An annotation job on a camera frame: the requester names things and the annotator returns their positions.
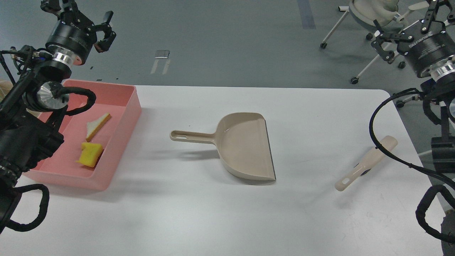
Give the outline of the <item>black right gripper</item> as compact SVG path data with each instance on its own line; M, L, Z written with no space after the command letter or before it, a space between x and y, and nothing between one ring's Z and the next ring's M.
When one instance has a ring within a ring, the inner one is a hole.
M378 56L391 64L396 56L388 47L397 44L397 52L405 57L418 78L430 76L430 67L443 60L454 60L454 40L447 34L447 27L454 24L453 0L424 0L426 13L402 32L389 33L373 20L377 31L371 47ZM439 8L449 10L445 21L438 19Z

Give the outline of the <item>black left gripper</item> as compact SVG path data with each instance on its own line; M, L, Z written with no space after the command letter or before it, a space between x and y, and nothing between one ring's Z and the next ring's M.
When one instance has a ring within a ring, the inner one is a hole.
M101 24L94 23L86 17L78 8L74 0L42 0L41 10L54 14L58 22L48 37L45 48L50 52L64 48L73 52L76 56L74 65L84 65L93 46L98 53L107 52L116 33L112 30L110 21L114 12L107 11ZM83 31L77 27L91 27L91 32ZM103 32L104 37L96 42L95 32Z

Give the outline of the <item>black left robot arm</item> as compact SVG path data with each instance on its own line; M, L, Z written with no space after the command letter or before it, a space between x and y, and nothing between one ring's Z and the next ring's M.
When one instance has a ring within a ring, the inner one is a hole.
M74 65L86 63L91 49L107 52L117 35L110 25L111 10L96 25L74 0L43 0L40 7L57 17L44 48L24 45L1 51L1 65L12 82L0 109L1 230L27 232L45 219L50 201L47 186L18 187L17 181L63 144L59 129L64 117L86 112L95 104L93 91L62 83ZM38 215L28 224L15 222L11 217L29 191L42 193Z

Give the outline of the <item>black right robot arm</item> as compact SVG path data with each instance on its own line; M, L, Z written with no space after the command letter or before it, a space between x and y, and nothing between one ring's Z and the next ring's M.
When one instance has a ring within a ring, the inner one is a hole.
M450 123L454 122L454 41L447 34L446 27L454 25L453 0L426 0L416 4L416 9L427 7L423 19L405 27L400 33L387 33L374 21L377 27L375 40L371 46L383 60L394 57L392 51L382 48L384 42L397 45L397 52L405 57L418 78L428 77L421 84L422 90L406 89L389 97L375 109L369 121L369 134L375 148L384 155L405 164L429 177L442 182L433 185L424 194L416 209L416 219L425 232L441 241L443 254L454 255L454 213L442 222L441 231L432 228L426 221L426 212L432 201L440 194L454 207L454 181L447 173L454 173L454 136L450 133ZM378 141L374 134L373 123L379 110L396 98L416 94L422 102L423 112L435 125L441 127L441 136L431 139L431 154L435 170L419 167L393 155L385 143Z

